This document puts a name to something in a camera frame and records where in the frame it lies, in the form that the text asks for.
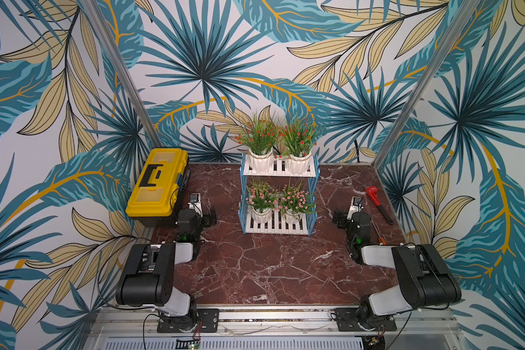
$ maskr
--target tropical leaf wallpaper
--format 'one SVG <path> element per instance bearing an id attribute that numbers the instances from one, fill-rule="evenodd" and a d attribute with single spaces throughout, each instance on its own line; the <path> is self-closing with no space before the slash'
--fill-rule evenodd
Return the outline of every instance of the tropical leaf wallpaper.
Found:
<path id="1" fill-rule="evenodd" d="M 137 5 L 99 5 L 132 66 Z M 0 1 L 0 348 L 83 346 L 144 232 L 125 208 L 148 153 L 79 3 Z"/>
<path id="2" fill-rule="evenodd" d="M 379 175 L 461 285 L 470 348 L 525 349 L 525 1 L 481 1 L 436 76 Z"/>
<path id="3" fill-rule="evenodd" d="M 262 112 L 319 126 L 321 161 L 354 161 L 355 144 L 371 161 L 461 3 L 150 0 L 140 40 L 121 52 L 142 52 L 127 65 L 162 143 L 196 161 L 237 159 L 233 136 Z M 490 24 L 488 7 L 463 48 Z"/>

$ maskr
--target marble floor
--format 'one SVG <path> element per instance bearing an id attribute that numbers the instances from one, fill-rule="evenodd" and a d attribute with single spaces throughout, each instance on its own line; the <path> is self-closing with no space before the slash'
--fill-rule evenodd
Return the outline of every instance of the marble floor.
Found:
<path id="1" fill-rule="evenodd" d="M 348 211 L 352 196 L 379 188 L 379 200 L 394 217 L 371 166 L 321 166 L 311 236 L 243 234 L 237 216 L 241 195 L 238 165 L 191 164 L 188 192 L 201 193 L 203 210 L 214 206 L 218 224 L 205 228 L 196 261 L 175 266 L 175 286 L 199 304 L 357 304 L 360 297 L 397 284 L 395 271 L 361 266 L 346 250 L 346 235 L 332 224 L 336 209 Z M 388 244 L 404 242 L 368 198 L 371 214 Z M 158 228 L 154 240 L 170 241 L 175 229 Z M 372 230 L 372 242 L 377 242 Z"/>

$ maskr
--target blue shelf frame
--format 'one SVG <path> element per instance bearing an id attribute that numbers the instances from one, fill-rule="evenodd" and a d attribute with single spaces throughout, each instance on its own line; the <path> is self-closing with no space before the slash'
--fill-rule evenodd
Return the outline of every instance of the blue shelf frame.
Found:
<path id="1" fill-rule="evenodd" d="M 246 155 L 243 154 L 243 157 L 241 158 L 241 168 L 239 170 L 239 176 L 241 177 L 241 201 L 239 202 L 239 210 L 237 211 L 237 214 L 239 215 L 239 222 L 241 223 L 241 229 L 243 230 L 243 234 L 247 234 L 247 196 L 248 196 L 248 189 L 247 189 L 247 177 L 243 175 L 243 170 L 245 169 L 245 157 Z M 319 160 L 318 156 L 314 157 L 315 162 L 315 177 L 314 178 L 307 178 L 308 186 L 307 190 L 310 193 L 315 193 L 315 189 L 317 188 L 317 180 L 319 179 L 319 175 L 321 174 L 321 169 L 319 169 Z M 315 203 L 315 196 L 311 196 L 311 202 Z M 317 222 L 317 213 L 313 214 L 307 214 L 307 231 L 308 235 L 310 236 L 313 233 L 313 229 L 315 228 L 315 223 Z"/>

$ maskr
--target white flower pot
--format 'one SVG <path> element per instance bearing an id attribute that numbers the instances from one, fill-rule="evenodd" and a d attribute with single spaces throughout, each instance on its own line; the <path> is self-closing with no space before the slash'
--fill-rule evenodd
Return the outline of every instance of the white flower pot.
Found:
<path id="1" fill-rule="evenodd" d="M 307 173 L 311 161 L 311 152 L 304 157 L 289 155 L 288 159 L 286 159 L 286 170 L 294 175 L 303 175 Z"/>
<path id="2" fill-rule="evenodd" d="M 282 221 L 287 222 L 289 225 L 299 225 L 301 220 L 300 213 L 292 213 L 290 209 L 282 211 Z"/>
<path id="3" fill-rule="evenodd" d="M 249 207 L 249 210 L 251 211 L 251 217 L 255 223 L 265 223 L 272 220 L 272 208 L 266 208 L 262 213 L 254 210 L 252 206 Z"/>
<path id="4" fill-rule="evenodd" d="M 266 155 L 256 155 L 249 149 L 249 160 L 251 169 L 253 172 L 269 172 L 272 170 L 274 165 L 274 159 L 272 158 L 272 148 Z"/>

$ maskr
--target wire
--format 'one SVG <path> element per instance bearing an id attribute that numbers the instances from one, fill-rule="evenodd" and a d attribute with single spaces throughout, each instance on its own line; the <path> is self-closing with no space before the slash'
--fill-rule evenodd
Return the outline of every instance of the wire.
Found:
<path id="1" fill-rule="evenodd" d="M 393 339 L 393 341 L 391 342 L 391 344 L 389 344 L 389 346 L 387 346 L 385 348 L 385 350 L 389 350 L 389 348 L 395 343 L 395 340 L 397 340 L 397 338 L 399 338 L 399 335 L 401 335 L 401 332 L 405 329 L 406 327 L 406 324 L 408 323 L 408 320 L 410 320 L 410 317 L 412 316 L 412 312 L 410 312 L 408 314 L 408 318 L 406 319 L 406 322 L 404 323 L 404 325 L 402 326 L 401 330 L 399 330 L 399 334 L 397 334 L 397 336 L 395 337 L 395 339 Z"/>
<path id="2" fill-rule="evenodd" d="M 147 314 L 146 318 L 144 318 L 144 322 L 142 322 L 142 342 L 144 343 L 144 350 L 148 350 L 146 348 L 146 335 L 144 333 L 146 333 L 146 320 L 150 316 L 155 316 L 157 318 L 161 318 L 159 315 L 156 315 L 156 314 Z"/>

